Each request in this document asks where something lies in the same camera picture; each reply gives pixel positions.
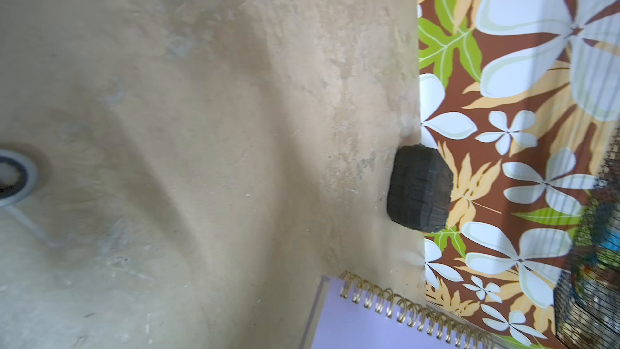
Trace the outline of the purple 2026 calendar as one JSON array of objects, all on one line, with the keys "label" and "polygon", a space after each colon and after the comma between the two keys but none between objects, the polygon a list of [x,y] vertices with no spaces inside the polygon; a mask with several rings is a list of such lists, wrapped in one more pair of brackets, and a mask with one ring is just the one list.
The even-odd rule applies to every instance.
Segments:
[{"label": "purple 2026 calendar", "polygon": [[497,348],[485,331],[348,271],[324,276],[301,348]]}]

